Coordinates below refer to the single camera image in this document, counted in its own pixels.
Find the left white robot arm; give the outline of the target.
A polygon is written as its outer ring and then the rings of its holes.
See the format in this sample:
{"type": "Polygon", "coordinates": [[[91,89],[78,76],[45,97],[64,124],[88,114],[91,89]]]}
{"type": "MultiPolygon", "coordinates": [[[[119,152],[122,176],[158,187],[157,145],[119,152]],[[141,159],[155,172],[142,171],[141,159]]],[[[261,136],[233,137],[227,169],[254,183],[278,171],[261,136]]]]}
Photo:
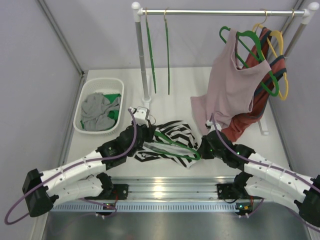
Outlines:
{"type": "Polygon", "coordinates": [[[109,198],[114,185],[106,172],[124,164],[144,143],[150,143],[155,131],[155,125],[132,124],[117,138],[78,160],[51,170],[30,170],[22,186],[28,215],[39,217],[57,205],[76,199],[109,198]]]}

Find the black white striped tank top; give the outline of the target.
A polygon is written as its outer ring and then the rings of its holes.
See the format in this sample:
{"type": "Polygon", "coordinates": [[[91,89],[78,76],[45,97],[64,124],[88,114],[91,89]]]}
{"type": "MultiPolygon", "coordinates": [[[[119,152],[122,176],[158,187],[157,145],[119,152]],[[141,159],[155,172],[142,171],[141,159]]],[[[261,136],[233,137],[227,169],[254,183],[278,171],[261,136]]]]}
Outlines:
{"type": "Polygon", "coordinates": [[[172,160],[189,169],[201,159],[198,142],[189,124],[183,120],[169,121],[155,127],[151,142],[144,142],[134,158],[139,162],[172,160]]]}

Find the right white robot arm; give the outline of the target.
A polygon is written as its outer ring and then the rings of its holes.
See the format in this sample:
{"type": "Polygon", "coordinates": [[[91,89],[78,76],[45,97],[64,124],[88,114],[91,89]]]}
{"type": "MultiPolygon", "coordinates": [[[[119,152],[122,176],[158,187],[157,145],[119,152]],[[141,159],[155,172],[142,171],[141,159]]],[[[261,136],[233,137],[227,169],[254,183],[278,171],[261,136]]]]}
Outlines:
{"type": "Polygon", "coordinates": [[[221,159],[240,172],[233,183],[219,184],[223,200],[249,199],[272,201],[297,213],[305,222],[320,226],[320,178],[298,174],[262,157],[252,148],[233,144],[220,131],[201,138],[198,153],[203,159],[221,159]]]}

